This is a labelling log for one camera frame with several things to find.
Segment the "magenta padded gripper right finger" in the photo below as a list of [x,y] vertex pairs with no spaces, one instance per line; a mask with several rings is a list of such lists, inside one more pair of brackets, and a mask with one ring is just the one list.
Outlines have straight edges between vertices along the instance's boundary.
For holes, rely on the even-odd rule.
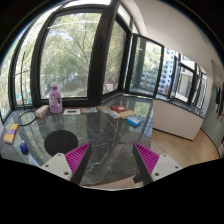
[[138,143],[133,144],[133,154],[140,172],[134,181],[142,181],[144,185],[182,169],[168,154],[159,155]]

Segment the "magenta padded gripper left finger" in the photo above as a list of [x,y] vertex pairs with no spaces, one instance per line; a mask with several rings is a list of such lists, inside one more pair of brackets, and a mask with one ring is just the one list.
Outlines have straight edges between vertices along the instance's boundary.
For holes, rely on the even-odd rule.
[[91,143],[88,142],[66,154],[57,153],[41,168],[65,180],[80,184],[88,160],[92,153]]

